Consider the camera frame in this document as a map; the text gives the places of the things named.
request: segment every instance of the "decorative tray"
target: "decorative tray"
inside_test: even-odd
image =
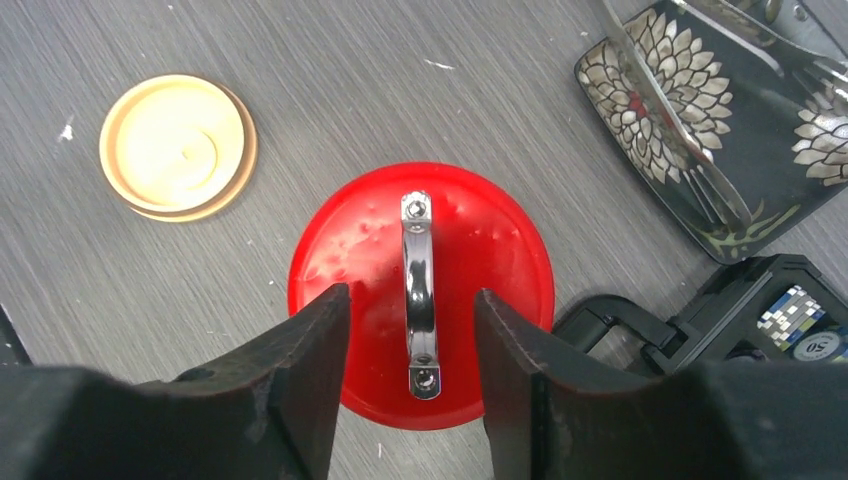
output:
[[[765,2],[735,3],[753,4],[746,13],[766,22]],[[769,27],[845,61],[803,4],[784,2]],[[848,117],[822,111],[749,50],[671,1],[654,4],[625,28],[687,131],[748,204],[753,223],[734,230],[704,218],[681,181],[684,163],[646,114],[608,39],[577,63],[578,82],[629,162],[716,261],[755,254],[848,185]]]

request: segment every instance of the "tan lid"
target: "tan lid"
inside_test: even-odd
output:
[[[151,78],[106,116],[100,163],[136,212],[166,222],[211,215],[256,165],[256,128],[232,92],[188,75]]]

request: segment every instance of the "sticker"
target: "sticker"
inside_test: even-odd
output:
[[[801,299],[807,296],[807,292],[805,292],[801,287],[795,285],[786,291],[780,298],[777,299],[768,310],[763,312],[760,316],[759,324],[762,325],[761,328],[770,328],[771,325],[777,321],[781,323],[781,317],[786,316],[786,312],[784,311],[784,307],[792,308],[796,303],[798,303]]]
[[[792,356],[795,360],[802,362],[815,362],[824,360],[835,352],[842,345],[842,339],[839,334],[826,330],[824,332],[814,333],[809,337],[798,342]]]
[[[816,322],[818,322],[825,314],[825,311],[821,309],[821,305],[819,305],[818,303],[814,304],[811,307],[811,310],[814,310],[815,313],[809,316],[805,315],[804,318],[801,319],[803,321],[800,322],[800,325],[798,325],[798,322],[796,322],[794,325],[792,325],[792,329],[787,332],[788,335],[786,335],[785,338],[781,337],[783,342],[777,345],[778,347],[780,347],[781,350],[788,350],[789,347],[794,345],[795,342],[797,342],[805,333],[807,333],[807,330],[809,330],[813,325],[815,325]]]

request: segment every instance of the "gray table surface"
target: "gray table surface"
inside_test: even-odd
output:
[[[845,45],[846,2],[812,3]],[[619,4],[624,16],[648,1]],[[717,265],[660,213],[577,86],[573,65],[602,37],[587,5],[5,0],[0,300],[34,361],[140,382],[232,349],[287,317],[288,264],[321,203],[406,159],[510,192],[547,242],[559,306],[608,292],[672,314]],[[111,104],[172,72],[232,88],[261,142],[237,202],[185,225],[129,211],[97,153]],[[806,254],[844,292],[846,205],[837,197],[766,253]],[[613,337],[598,353],[625,362],[633,342]],[[342,409],[331,476],[489,478],[488,443],[480,421],[413,433]]]

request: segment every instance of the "floral pattern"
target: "floral pattern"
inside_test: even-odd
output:
[[[703,50],[702,40],[693,38],[690,29],[678,32],[677,28],[676,20],[667,22],[666,15],[657,15],[654,9],[626,25],[687,131],[712,159],[712,151],[722,148],[720,136],[730,132],[722,121],[731,116],[727,107],[733,99],[727,91],[730,82],[718,75],[721,63]],[[680,183],[681,173],[686,174],[690,166],[663,142],[661,129],[622,74],[609,42],[581,60],[577,77],[633,164],[649,179],[664,184],[670,177]]]
[[[801,209],[801,205],[792,205],[786,211],[765,217],[765,202],[760,201],[759,207],[753,212],[753,223],[743,231],[730,231],[727,228],[715,230],[701,230],[695,225],[686,222],[689,228],[697,232],[706,240],[707,244],[715,249],[719,258],[730,258],[734,261],[746,258],[750,253],[750,247],[771,237],[778,229],[785,229],[787,222]]]
[[[822,112],[812,102],[798,116],[805,123],[795,129],[801,140],[792,147],[794,162],[826,187],[848,182],[848,117]]]

